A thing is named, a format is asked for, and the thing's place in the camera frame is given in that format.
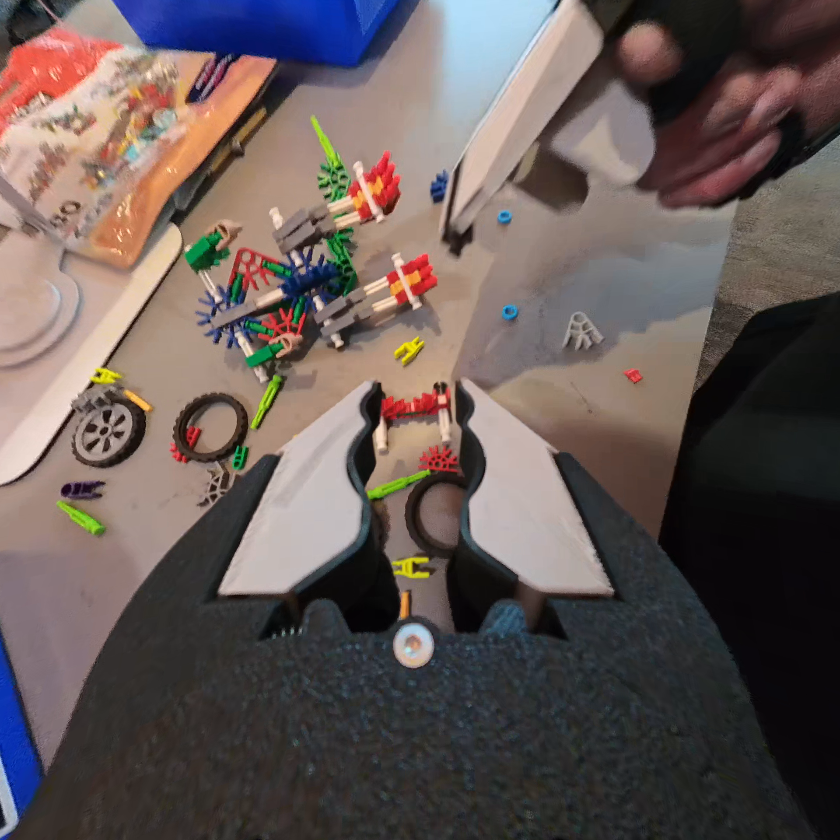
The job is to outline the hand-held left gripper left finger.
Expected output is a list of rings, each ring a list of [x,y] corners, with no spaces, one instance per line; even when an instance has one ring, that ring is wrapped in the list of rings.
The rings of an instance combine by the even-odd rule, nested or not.
[[[383,390],[364,381],[278,452],[217,593],[272,597],[302,614],[333,602],[356,633],[377,633],[400,612],[367,484]]]

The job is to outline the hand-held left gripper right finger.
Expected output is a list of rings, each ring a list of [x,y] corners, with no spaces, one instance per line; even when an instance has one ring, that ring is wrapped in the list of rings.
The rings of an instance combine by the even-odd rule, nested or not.
[[[551,625],[553,599],[616,596],[560,451],[471,380],[456,384],[464,496],[453,554],[453,621],[474,633],[513,601],[528,630]]]

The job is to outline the red toothed strip connector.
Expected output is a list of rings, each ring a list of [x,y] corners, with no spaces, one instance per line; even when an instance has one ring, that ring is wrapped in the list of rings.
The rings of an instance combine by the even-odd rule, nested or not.
[[[396,399],[392,395],[386,396],[381,402],[381,417],[387,424],[408,417],[436,417],[441,411],[451,413],[451,391],[445,383],[443,390],[434,387],[431,392],[424,392],[413,398]]]

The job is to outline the blue plastic bin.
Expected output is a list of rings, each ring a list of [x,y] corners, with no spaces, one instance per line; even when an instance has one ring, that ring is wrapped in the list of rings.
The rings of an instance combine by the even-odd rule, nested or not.
[[[149,47],[356,67],[398,1],[115,1]]]
[[[14,669],[1,640],[1,838],[8,838],[44,777]]]

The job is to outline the person's right hand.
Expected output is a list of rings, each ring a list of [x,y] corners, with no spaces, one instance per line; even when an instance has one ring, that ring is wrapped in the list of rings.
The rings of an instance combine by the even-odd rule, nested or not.
[[[717,207],[838,137],[839,2],[746,1],[745,183],[738,190],[641,190],[663,207]]]

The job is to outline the grey half-circle connector stack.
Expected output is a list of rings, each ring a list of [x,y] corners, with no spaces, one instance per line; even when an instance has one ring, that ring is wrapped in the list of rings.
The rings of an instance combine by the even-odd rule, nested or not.
[[[205,509],[218,503],[234,486],[236,474],[223,462],[207,470],[206,482],[196,506]]]

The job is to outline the lime green plastic rod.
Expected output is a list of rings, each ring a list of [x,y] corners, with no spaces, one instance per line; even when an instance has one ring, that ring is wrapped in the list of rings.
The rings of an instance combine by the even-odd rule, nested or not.
[[[379,486],[370,488],[366,491],[366,495],[370,501],[382,500],[389,497],[396,492],[402,491],[408,487],[412,487],[418,482],[425,480],[432,475],[431,470],[423,469],[416,473],[402,478],[393,479]]]
[[[99,520],[64,500],[58,500],[56,502],[56,507],[63,511],[65,515],[67,515],[68,519],[76,524],[80,529],[92,536],[99,537],[107,531],[106,526]]]
[[[257,410],[250,422],[249,428],[251,430],[257,430],[260,428],[266,418],[266,415],[269,413],[271,407],[273,407],[277,396],[285,383],[285,379],[286,378],[284,376],[279,374],[275,374],[270,379],[266,386],[266,390],[259,401]]]

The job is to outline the black rubber tyre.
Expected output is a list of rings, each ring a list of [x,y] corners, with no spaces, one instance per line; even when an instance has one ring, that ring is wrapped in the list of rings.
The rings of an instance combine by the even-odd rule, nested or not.
[[[187,428],[194,416],[203,414],[207,408],[219,404],[226,405],[234,411],[236,416],[234,432],[221,448],[209,452],[197,452],[187,443]],[[248,430],[249,416],[245,406],[230,394],[210,392],[194,398],[182,409],[173,426],[173,444],[178,454],[188,461],[209,464],[231,458],[237,447],[244,443]]]
[[[444,544],[435,540],[421,522],[420,508],[426,494],[438,486],[456,487],[459,490],[467,489],[467,481],[463,476],[437,472],[421,478],[411,490],[406,502],[405,522],[409,535],[416,546],[425,552],[428,557],[435,557],[443,560],[451,560],[455,555],[457,543],[452,545]]]

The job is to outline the small white connector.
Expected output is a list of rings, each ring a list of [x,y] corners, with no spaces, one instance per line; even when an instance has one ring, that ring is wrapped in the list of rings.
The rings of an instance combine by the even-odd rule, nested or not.
[[[604,337],[592,319],[584,311],[576,311],[570,316],[561,348],[571,347],[574,351],[588,350],[603,341]]]

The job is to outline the black tyre grey hub wheel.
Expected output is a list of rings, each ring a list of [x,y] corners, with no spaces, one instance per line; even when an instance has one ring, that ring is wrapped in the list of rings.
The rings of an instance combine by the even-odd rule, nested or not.
[[[110,469],[130,458],[142,444],[146,412],[124,397],[106,397],[77,409],[70,439],[74,458],[84,466]]]

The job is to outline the person's dark clothing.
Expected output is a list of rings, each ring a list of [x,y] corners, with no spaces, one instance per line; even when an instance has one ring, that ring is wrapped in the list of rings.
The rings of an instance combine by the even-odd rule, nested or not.
[[[838,838],[838,293],[753,316],[693,395],[659,543],[813,831]]]

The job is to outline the grey snowflake connector stack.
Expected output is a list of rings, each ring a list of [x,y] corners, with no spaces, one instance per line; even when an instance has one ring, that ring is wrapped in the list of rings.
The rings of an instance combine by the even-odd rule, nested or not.
[[[121,385],[95,383],[81,392],[71,402],[70,407],[75,413],[85,416],[91,412],[112,406],[123,397],[124,389]]]

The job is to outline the multicoloured construction toy model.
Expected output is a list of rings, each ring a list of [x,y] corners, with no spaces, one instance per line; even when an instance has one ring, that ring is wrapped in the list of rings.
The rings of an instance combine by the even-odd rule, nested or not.
[[[438,278],[427,254],[390,257],[384,275],[363,281],[354,264],[355,235],[383,223],[402,195],[389,151],[372,166],[344,163],[316,117],[311,126],[324,162],[320,203],[283,217],[269,210],[278,256],[234,250],[242,226],[221,219],[184,253],[203,285],[198,326],[214,345],[237,350],[260,384],[277,364],[301,351],[307,330],[336,350],[364,321],[419,310]]]

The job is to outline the long yellow rod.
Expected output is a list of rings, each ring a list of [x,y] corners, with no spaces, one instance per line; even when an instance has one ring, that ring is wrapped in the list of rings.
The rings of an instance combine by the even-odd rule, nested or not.
[[[231,160],[245,154],[247,142],[266,121],[268,115],[268,108],[260,105],[252,108],[237,121],[234,127],[213,147],[194,173],[173,194],[171,202],[176,214],[185,214],[205,185],[217,178]]]

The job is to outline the printed instruction booklet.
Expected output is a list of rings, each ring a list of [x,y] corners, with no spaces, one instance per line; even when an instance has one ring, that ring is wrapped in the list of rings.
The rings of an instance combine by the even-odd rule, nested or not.
[[[2,180],[68,251],[119,270],[276,72],[275,60],[146,49],[54,26],[2,68]]]

